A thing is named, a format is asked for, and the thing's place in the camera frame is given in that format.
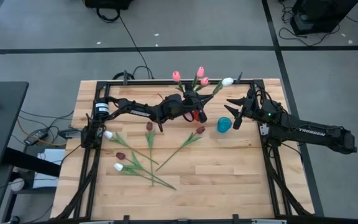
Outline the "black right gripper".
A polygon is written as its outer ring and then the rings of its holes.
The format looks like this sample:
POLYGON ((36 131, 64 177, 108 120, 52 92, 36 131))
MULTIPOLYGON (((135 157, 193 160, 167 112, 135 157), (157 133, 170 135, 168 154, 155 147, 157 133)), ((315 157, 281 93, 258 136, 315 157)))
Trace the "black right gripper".
POLYGON ((255 118, 254 113, 257 110, 257 100, 256 100, 255 90, 249 89, 246 97, 242 97, 239 99, 227 99, 226 101, 234 105, 241 106, 241 109, 239 110, 232 108, 228 105, 224 106, 234 117, 234 124, 233 124, 234 129, 240 128, 243 117, 249 119, 255 118))

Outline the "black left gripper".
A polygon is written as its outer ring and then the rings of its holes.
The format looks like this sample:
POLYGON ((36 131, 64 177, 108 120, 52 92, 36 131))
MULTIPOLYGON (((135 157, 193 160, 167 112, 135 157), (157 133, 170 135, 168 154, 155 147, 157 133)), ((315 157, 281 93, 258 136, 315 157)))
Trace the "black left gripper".
POLYGON ((204 106, 212 99, 213 95, 200 95, 194 90, 187 90, 184 92, 183 97, 184 100, 181 103, 184 114, 197 110, 200 116, 200 123, 205 123, 207 116, 204 112, 204 106))

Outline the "pink artificial tulip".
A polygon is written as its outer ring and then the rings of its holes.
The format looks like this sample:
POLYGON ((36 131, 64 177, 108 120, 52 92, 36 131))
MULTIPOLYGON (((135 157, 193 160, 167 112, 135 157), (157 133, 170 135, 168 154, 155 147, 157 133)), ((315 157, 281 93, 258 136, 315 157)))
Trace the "pink artificial tulip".
POLYGON ((181 76, 180 76, 180 72, 179 71, 174 71, 172 74, 172 79, 173 81, 177 84, 176 89, 179 90, 180 92, 184 93, 185 89, 181 83, 181 76))
POLYGON ((202 88, 209 85, 209 78, 204 77, 200 80, 200 84, 195 88, 195 92, 200 91, 202 88))
POLYGON ((192 88, 193 89, 196 88, 196 85, 197 85, 198 81, 201 80, 202 78, 204 78, 204 67, 199 67, 199 69, 195 73, 195 77, 194 77, 194 79, 192 81, 192 88))

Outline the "blue glass vase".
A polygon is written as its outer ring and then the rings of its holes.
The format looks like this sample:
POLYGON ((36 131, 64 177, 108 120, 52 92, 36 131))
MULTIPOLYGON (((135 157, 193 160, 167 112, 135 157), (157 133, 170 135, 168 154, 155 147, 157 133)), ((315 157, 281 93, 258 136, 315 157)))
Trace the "blue glass vase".
POLYGON ((227 117, 221 117, 218 119, 217 122, 217 131, 219 133, 226 133, 228 130, 231 129, 232 122, 227 117))

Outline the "white artificial tulip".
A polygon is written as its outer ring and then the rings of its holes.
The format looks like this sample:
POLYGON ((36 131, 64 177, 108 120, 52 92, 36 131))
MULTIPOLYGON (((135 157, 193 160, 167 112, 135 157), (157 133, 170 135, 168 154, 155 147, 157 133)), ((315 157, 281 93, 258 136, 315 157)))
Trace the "white artificial tulip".
POLYGON ((232 85, 234 83, 234 80, 232 78, 223 78, 219 81, 219 83, 215 86, 212 95, 215 96, 219 93, 220 90, 222 90, 225 86, 232 85))
POLYGON ((114 168, 122 175, 138 176, 143 179, 150 180, 152 185, 157 183, 170 189, 176 190, 174 186, 170 185, 169 183, 165 182, 164 180, 160 179, 159 177, 155 176, 154 174, 145 170, 142 166, 139 166, 137 164, 124 165, 120 163, 115 163, 114 168))
POLYGON ((132 148, 130 145, 128 145, 128 143, 125 142, 125 140, 123 140, 123 138, 117 133, 113 133, 110 131, 104 131, 104 136, 107 137, 107 139, 111 142, 115 142, 117 144, 120 144, 128 149, 130 149, 132 152, 137 153, 139 155, 141 155, 142 157, 147 158, 148 160, 150 160, 151 162, 153 162, 154 164, 158 165, 158 162, 156 162, 155 160, 151 159, 150 157, 146 156, 145 154, 137 151, 136 149, 132 148))

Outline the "dark red artificial tulip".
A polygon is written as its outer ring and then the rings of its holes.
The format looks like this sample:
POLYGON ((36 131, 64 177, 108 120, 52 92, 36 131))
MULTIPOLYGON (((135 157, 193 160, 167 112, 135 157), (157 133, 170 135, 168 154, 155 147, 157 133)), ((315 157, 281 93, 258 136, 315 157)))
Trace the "dark red artificial tulip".
MULTIPOLYGON (((154 143, 154 136, 155 136, 155 130, 153 127, 153 124, 151 122, 147 122, 146 124, 146 130, 147 133, 145 134, 145 137, 147 139, 147 144, 148 144, 148 148, 149 148, 149 154, 150 154, 150 170, 151 170, 151 174, 153 174, 153 161, 151 161, 152 159, 152 147, 153 147, 153 143, 154 143)), ((152 186, 154 186, 154 177, 152 176, 152 186)))
POLYGON ((138 161, 138 159, 136 158, 135 154, 132 152, 131 153, 131 158, 127 158, 127 156, 122 153, 122 152, 117 152, 116 153, 116 157, 120 160, 120 161, 127 161, 129 162, 129 164, 124 164, 124 165, 133 165, 133 164, 137 164, 139 166, 142 166, 141 163, 138 161))
POLYGON ((183 142, 183 144, 172 155, 170 155, 159 168, 157 168, 157 171, 160 170, 181 149, 183 149, 187 145, 189 145, 189 144, 191 144, 193 142, 196 142, 197 140, 201 139, 202 138, 201 135, 204 133, 204 131, 205 131, 205 127, 201 126, 201 127, 198 127, 195 132, 192 132, 189 135, 189 137, 187 138, 187 140, 185 140, 183 142))

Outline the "black equipment box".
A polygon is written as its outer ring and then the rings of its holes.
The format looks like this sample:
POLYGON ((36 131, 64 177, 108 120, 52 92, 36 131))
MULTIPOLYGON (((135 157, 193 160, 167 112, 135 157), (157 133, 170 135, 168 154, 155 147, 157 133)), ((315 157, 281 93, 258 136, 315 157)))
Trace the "black equipment box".
POLYGON ((358 0, 296 0, 290 25, 296 35, 330 33, 358 0))

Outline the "black equipment case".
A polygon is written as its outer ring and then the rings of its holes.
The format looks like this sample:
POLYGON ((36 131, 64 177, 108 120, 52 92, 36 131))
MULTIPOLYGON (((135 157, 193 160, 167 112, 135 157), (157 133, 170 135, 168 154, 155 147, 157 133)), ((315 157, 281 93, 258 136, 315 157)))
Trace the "black equipment case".
POLYGON ((127 10, 133 0, 83 0, 88 8, 127 10))

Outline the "black power adapter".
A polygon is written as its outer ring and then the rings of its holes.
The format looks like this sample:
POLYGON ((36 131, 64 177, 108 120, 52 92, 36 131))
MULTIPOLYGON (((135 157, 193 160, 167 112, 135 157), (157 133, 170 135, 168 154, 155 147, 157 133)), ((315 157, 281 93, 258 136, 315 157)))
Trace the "black power adapter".
POLYGON ((43 140, 48 136, 48 131, 46 129, 38 129, 33 133, 30 133, 25 139, 24 144, 28 146, 32 146, 38 143, 40 140, 43 140))
POLYGON ((68 128, 68 129, 64 129, 64 130, 60 130, 58 131, 58 136, 63 138, 63 139, 72 139, 73 137, 79 135, 81 131, 79 129, 75 129, 75 128, 68 128))

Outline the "white cardboard box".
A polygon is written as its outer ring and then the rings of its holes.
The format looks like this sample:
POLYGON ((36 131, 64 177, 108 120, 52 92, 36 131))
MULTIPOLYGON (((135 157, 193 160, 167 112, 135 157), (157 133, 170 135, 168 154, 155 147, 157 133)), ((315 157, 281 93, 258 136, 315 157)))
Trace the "white cardboard box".
MULTIPOLYGON (((65 151, 63 149, 45 149, 44 152, 37 154, 37 157, 39 159, 52 162, 56 165, 61 164, 64 156, 65 156, 65 151)), ((57 185, 58 185, 58 177, 53 177, 51 175, 45 175, 36 172, 32 187, 34 189, 40 189, 44 187, 56 187, 57 185)))

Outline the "black desk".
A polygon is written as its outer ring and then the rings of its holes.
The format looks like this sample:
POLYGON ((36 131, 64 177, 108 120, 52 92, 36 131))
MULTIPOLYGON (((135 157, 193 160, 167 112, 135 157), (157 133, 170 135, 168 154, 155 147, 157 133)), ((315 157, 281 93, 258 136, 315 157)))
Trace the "black desk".
POLYGON ((28 82, 0 82, 0 165, 12 165, 58 177, 60 165, 8 147, 28 87, 28 82))

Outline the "white round object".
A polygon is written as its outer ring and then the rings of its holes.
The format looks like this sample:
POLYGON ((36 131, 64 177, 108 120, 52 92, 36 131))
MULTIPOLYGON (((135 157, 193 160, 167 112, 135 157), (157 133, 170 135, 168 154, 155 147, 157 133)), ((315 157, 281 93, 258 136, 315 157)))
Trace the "white round object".
POLYGON ((13 180, 9 186, 12 191, 17 192, 17 191, 23 190, 25 188, 26 182, 24 179, 18 178, 18 179, 13 180))

